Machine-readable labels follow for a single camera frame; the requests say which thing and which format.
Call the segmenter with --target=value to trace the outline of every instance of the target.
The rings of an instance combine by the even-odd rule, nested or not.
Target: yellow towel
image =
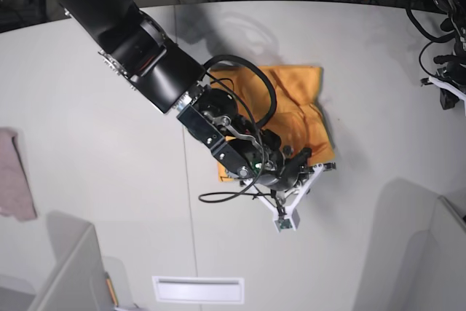
[[[270,129],[282,139],[285,145],[293,148],[293,156],[304,147],[310,147],[312,156],[309,165],[330,162],[334,157],[323,124],[322,113],[315,106],[320,91],[322,69],[309,66],[270,66],[260,67],[267,75],[277,93],[277,111],[264,129]],[[254,119],[260,120],[270,106],[269,93],[264,83],[247,68],[225,68],[212,70],[217,78],[229,78],[222,81],[244,100]],[[248,114],[238,103],[239,113]],[[225,181],[223,167],[219,167],[219,178]]]

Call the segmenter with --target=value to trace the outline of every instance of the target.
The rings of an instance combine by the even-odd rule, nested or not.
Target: table surface
[[[95,224],[102,255],[119,262],[134,301],[150,310],[200,309],[157,304],[152,275],[244,277],[241,310],[387,310],[435,198],[466,193],[463,106],[442,111],[438,90],[419,86],[427,40],[404,11],[268,1],[148,13],[199,62],[230,53],[323,67],[319,106],[337,171],[300,204],[297,232],[278,235],[258,201],[199,202],[234,185],[217,181],[215,160],[174,113],[162,116],[114,76],[84,30],[64,20],[0,36],[0,126],[20,132],[39,215]],[[442,20],[417,16],[432,32]],[[0,236],[28,231],[11,219],[0,225]],[[16,240],[10,256],[30,256],[29,243]],[[48,261],[46,248],[34,253]],[[37,281],[45,271],[9,268]]]

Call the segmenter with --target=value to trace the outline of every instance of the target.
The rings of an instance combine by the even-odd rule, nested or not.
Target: pink cloth
[[[0,128],[0,214],[26,221],[37,215],[17,153],[16,137],[14,131]]]

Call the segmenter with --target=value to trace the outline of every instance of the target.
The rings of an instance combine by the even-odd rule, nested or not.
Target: gray cloth
[[[0,214],[26,221],[37,216],[17,153],[16,137],[14,131],[0,128]]]

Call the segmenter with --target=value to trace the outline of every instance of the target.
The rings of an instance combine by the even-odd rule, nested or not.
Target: orange cloth
[[[260,67],[267,75],[277,93],[277,111],[265,125],[282,139],[282,147],[293,147],[293,156],[304,147],[310,147],[312,156],[309,165],[330,162],[335,154],[323,124],[323,116],[315,106],[320,91],[322,69],[309,66],[270,66]],[[212,70],[217,78],[229,78],[222,81],[244,100],[254,119],[260,120],[268,111],[270,98],[264,83],[247,68],[225,68]],[[248,114],[238,103],[239,113]],[[219,177],[224,179],[224,170],[219,168]]]

